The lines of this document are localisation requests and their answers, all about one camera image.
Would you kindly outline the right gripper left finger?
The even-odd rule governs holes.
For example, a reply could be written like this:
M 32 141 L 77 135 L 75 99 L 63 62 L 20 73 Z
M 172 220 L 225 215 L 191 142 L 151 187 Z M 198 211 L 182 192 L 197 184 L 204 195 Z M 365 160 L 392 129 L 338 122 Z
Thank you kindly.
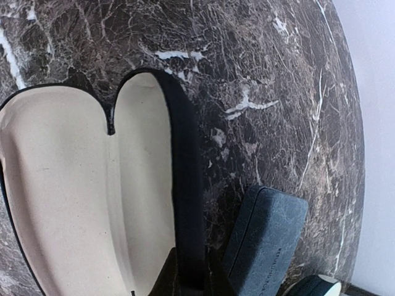
M 177 248 L 170 249 L 168 257 L 149 293 L 149 296 L 184 295 L 185 265 Z

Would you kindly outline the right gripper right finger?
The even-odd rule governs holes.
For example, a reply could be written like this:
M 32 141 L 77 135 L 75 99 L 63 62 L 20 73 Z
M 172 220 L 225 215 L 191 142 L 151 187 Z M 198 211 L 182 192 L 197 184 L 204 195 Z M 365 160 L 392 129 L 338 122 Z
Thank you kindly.
M 236 295 L 216 251 L 206 252 L 203 295 Z

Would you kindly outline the grey glasses case green lining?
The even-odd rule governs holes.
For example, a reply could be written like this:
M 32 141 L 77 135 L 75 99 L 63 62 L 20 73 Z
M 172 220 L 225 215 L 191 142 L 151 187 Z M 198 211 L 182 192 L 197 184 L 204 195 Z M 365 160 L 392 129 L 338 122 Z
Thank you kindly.
M 276 295 L 295 253 L 306 200 L 276 189 L 247 189 L 222 264 L 237 295 Z

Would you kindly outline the black glasses case cream lining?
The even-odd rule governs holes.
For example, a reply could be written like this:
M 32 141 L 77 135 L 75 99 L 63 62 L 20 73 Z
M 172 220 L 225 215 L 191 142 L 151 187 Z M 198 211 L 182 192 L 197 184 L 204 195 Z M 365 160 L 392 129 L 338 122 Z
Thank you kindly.
M 113 103 L 63 84 L 1 106 L 1 190 L 44 295 L 149 295 L 170 249 L 184 295 L 204 291 L 194 110 L 176 78 L 140 68 Z

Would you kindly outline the cream bowl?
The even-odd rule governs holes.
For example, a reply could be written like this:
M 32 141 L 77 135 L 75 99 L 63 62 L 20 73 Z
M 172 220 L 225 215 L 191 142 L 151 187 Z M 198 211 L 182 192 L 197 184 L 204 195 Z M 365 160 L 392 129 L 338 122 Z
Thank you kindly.
M 340 281 L 324 276 L 310 275 L 292 285 L 286 292 L 288 296 L 327 296 L 340 295 L 342 284 Z

